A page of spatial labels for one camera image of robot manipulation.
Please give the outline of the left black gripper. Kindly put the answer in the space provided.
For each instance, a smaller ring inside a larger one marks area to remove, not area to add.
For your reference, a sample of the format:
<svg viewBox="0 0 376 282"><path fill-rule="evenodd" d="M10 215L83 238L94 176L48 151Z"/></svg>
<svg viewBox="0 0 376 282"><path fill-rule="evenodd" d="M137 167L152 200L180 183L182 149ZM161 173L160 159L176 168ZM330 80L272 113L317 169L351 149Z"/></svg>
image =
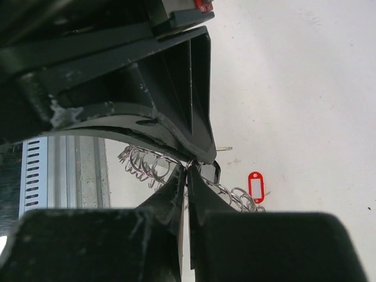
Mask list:
<svg viewBox="0 0 376 282"><path fill-rule="evenodd" d="M211 164L212 1L2 1L1 143L83 135Z"/></svg>

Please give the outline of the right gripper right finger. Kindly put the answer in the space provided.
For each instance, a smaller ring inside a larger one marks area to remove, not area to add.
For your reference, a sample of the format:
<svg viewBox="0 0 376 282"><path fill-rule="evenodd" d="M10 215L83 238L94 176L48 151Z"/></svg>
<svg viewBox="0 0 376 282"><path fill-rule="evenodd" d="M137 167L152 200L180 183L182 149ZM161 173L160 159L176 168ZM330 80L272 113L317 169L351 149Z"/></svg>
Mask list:
<svg viewBox="0 0 376 282"><path fill-rule="evenodd" d="M327 213L239 212L187 171L197 281L365 281L351 239Z"/></svg>

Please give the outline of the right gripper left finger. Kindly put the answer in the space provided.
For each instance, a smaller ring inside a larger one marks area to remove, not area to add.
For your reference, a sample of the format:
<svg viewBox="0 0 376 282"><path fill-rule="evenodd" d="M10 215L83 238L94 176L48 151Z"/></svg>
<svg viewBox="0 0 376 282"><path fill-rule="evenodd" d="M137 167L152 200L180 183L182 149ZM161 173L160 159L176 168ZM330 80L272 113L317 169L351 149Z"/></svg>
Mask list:
<svg viewBox="0 0 376 282"><path fill-rule="evenodd" d="M180 281L186 173L134 209L38 209L11 230L2 281Z"/></svg>

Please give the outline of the black white key tag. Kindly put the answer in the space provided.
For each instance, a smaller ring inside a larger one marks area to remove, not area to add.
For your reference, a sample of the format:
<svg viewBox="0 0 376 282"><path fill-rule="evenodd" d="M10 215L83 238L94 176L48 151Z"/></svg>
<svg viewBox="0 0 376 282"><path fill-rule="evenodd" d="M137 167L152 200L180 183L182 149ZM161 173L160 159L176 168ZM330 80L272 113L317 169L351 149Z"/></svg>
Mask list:
<svg viewBox="0 0 376 282"><path fill-rule="evenodd" d="M212 164L200 164L199 172L202 178L214 184L220 181L221 168L220 165L214 161Z"/></svg>

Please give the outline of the red key tag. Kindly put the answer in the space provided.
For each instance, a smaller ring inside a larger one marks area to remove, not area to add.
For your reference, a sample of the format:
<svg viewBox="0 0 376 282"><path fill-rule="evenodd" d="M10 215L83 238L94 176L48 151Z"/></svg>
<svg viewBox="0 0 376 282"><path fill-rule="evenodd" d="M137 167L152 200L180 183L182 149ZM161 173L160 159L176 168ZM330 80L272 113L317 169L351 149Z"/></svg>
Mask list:
<svg viewBox="0 0 376 282"><path fill-rule="evenodd" d="M264 177L260 172L251 172L248 176L249 195L253 198L256 204L264 201Z"/></svg>

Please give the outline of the red handled key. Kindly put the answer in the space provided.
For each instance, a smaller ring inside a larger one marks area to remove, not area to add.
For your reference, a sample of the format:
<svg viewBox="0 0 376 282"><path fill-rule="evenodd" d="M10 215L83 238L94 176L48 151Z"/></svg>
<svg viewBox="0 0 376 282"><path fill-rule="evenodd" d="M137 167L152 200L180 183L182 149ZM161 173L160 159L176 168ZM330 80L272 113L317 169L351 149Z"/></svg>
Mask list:
<svg viewBox="0 0 376 282"><path fill-rule="evenodd" d="M233 148L231 146L222 146L222 147L216 147L217 152L225 152L232 150Z"/></svg>

